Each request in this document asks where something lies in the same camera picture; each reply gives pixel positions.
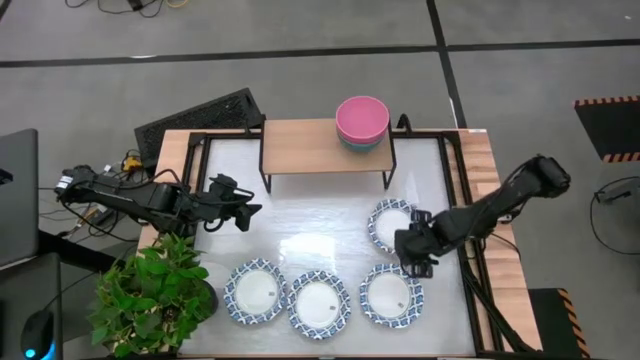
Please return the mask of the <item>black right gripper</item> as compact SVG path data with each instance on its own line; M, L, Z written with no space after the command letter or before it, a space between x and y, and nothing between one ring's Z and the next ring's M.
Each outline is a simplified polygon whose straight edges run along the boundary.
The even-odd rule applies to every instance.
M432 278L433 265L443 254L444 241L429 226L432 213L413 209L411 224L407 229L394 232L394 248L402 266L412 266L413 278Z

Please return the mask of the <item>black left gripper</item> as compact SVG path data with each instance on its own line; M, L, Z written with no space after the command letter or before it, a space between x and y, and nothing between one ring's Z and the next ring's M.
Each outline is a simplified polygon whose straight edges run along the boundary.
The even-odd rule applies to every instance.
M209 180L211 183L205 203L218 209L217 217L220 220L235 218L236 227L242 232L247 232L251 217L262 209L262 205L247 204L251 200L251 192L240 188L230 176L218 173Z

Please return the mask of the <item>blue patterned white plate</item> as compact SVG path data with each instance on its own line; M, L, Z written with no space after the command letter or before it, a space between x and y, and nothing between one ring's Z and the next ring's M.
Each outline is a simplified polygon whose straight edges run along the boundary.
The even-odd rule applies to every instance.
M377 264L359 287L362 311L378 325L402 329L423 313L423 286L406 275L399 264Z
M223 300L230 317L242 325L269 322L286 307L285 277L269 260L252 259L231 272Z
M287 312L295 330L309 339L326 340L346 328L351 316L350 296L336 275L309 271L293 281Z
M407 200L391 198L376 204L367 222L371 241L389 254L395 253L395 232L408 230L416 206Z

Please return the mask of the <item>teal green bowl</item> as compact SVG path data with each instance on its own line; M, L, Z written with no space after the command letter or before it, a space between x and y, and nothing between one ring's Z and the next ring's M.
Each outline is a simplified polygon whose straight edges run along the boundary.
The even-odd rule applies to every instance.
M381 143L381 140L378 140L376 142L369 143L369 144L358 144L358 143L351 143L343 138L340 138L340 142L346 149L350 151L357 152L357 153L368 153L372 151L375 147L377 147Z

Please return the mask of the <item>pinkish red bowl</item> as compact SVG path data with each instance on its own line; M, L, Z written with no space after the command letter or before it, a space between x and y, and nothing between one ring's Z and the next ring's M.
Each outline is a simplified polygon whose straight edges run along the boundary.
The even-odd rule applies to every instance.
M338 134L353 144L373 144L381 139L390 122L390 112L379 99L355 96L341 103L335 114Z

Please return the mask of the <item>wooden shelf with black legs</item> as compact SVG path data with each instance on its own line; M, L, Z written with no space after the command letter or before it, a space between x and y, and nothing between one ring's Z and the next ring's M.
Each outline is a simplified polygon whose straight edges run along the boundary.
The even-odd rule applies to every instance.
M266 191L274 175L380 172L388 188L396 170L392 131L367 153L347 149L333 119L266 120L260 137L259 173Z

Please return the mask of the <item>dark plant pot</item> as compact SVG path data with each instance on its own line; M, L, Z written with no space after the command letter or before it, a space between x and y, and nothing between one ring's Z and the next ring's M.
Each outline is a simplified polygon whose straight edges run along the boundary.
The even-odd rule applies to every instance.
M200 309L203 311L204 318L209 318L218 309L219 300L214 287L206 280L201 280L201 289L198 298L200 300Z

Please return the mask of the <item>black perforated panel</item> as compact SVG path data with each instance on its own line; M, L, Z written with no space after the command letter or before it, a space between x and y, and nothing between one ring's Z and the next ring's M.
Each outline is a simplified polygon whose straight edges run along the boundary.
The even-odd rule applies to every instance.
M253 129L265 118L249 88L169 115L134 130L141 163L155 173L164 134L167 130Z

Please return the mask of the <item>green leafy plant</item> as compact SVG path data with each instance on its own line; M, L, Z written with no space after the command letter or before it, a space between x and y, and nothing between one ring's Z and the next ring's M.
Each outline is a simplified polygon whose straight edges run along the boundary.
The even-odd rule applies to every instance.
M179 349L207 320L198 298L209 272L195 239L165 234L97 279L91 342L117 359Z

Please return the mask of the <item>black hazard-striped mat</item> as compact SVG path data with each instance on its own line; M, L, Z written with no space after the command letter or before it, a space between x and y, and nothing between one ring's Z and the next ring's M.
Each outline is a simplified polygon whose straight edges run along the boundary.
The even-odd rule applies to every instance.
M640 162L640 95L576 100L574 110L602 162Z
M528 292L543 351L559 357L590 358L568 291L539 288Z

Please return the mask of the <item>grey floor device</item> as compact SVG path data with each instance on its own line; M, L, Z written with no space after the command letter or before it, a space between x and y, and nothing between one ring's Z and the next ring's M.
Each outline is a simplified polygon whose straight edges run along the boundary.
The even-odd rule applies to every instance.
M640 193L640 177L625 177L604 185L595 192L595 198L599 203L609 204L638 193Z

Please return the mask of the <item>black desk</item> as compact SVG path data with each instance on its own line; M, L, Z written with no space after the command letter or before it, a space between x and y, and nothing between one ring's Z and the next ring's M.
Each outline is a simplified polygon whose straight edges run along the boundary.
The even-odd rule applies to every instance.
M61 265L105 272L118 261L41 231L35 257L0 270L0 360L63 360ZM27 319L40 310L52 314L52 339L45 355L29 359L21 349Z

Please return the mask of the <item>dark grey laptop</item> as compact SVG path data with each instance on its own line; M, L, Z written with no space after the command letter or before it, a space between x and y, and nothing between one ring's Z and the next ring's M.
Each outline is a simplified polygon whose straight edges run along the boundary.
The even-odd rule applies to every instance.
M38 132L0 136L0 267L38 251Z

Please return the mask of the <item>black computer mouse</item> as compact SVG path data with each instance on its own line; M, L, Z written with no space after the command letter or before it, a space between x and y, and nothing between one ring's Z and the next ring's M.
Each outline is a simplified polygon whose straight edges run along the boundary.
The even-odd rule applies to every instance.
M20 336L21 355L25 360L54 360L54 316L49 310L30 315Z

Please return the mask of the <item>black metal table frame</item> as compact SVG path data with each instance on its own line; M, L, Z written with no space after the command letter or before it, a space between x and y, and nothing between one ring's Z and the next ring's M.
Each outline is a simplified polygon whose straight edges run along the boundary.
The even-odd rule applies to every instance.
M207 172L233 177L251 190L259 212L248 231L233 223L219 231L199 231L196 247L208 270L209 282L222 292L231 272L255 258L274 263L287 281L323 270L338 276L351 298L374 266L394 256L378 248L366 225L375 205L401 198L437 213L463 201L455 152L435 138L399 139L397 168L389 185L378 173L277 175L265 187L258 170L255 140L215 140ZM472 327L460 274L459 258L440 259L434 275L422 283L423 314L403 329L376 324L358 302L346 327L326 340L305 337L286 314L258 325L233 320L220 307L181 347L186 357L417 357L471 356L475 352Z

